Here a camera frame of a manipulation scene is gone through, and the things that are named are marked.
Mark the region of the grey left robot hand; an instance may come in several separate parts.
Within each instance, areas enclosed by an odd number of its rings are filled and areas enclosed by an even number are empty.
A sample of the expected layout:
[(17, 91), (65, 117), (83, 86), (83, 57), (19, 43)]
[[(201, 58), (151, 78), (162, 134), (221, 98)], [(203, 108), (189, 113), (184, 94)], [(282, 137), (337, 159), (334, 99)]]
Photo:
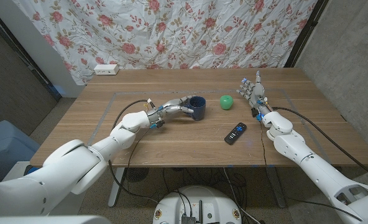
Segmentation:
[(156, 107), (151, 99), (147, 102), (151, 109), (147, 112), (147, 117), (150, 122), (150, 128), (160, 128), (164, 123), (164, 119), (177, 114), (179, 112), (192, 114), (194, 109), (187, 107), (194, 95), (184, 96), (182, 98), (172, 99), (159, 107)]

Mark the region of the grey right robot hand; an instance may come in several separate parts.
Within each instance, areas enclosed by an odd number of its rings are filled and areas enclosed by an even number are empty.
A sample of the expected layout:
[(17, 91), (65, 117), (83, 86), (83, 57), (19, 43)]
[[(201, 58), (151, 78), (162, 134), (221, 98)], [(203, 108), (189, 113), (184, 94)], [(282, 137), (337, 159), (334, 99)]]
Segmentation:
[(243, 78), (239, 89), (236, 90), (242, 97), (244, 97), (251, 106), (252, 117), (258, 121), (273, 111), (268, 105), (267, 97), (265, 96), (264, 87), (261, 84), (260, 72), (257, 71), (255, 75), (255, 82), (252, 83), (249, 79)]

